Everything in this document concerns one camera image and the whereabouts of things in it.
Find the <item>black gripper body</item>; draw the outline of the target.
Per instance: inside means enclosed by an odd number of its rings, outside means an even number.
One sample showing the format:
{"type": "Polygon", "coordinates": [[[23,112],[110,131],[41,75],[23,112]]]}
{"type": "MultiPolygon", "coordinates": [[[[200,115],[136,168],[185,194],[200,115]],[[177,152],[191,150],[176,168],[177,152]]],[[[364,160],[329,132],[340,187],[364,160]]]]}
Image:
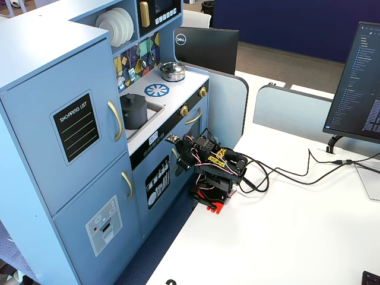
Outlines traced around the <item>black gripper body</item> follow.
{"type": "Polygon", "coordinates": [[[198,160],[193,155],[191,149],[194,146],[194,139],[193,138],[182,138],[178,145],[183,144],[186,147],[186,154],[182,159],[188,160],[191,162],[192,166],[198,163],[198,160]]]}

